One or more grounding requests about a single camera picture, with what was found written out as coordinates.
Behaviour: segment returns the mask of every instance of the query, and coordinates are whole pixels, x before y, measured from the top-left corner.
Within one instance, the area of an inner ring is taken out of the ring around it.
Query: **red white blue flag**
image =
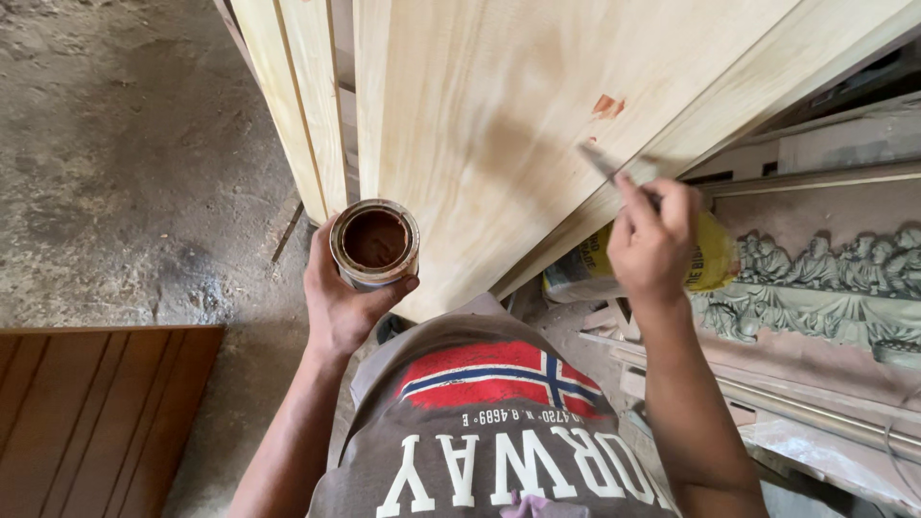
[[[424,408],[526,398],[597,418],[601,390],[562,360],[517,340],[428,354],[410,365],[396,396]]]

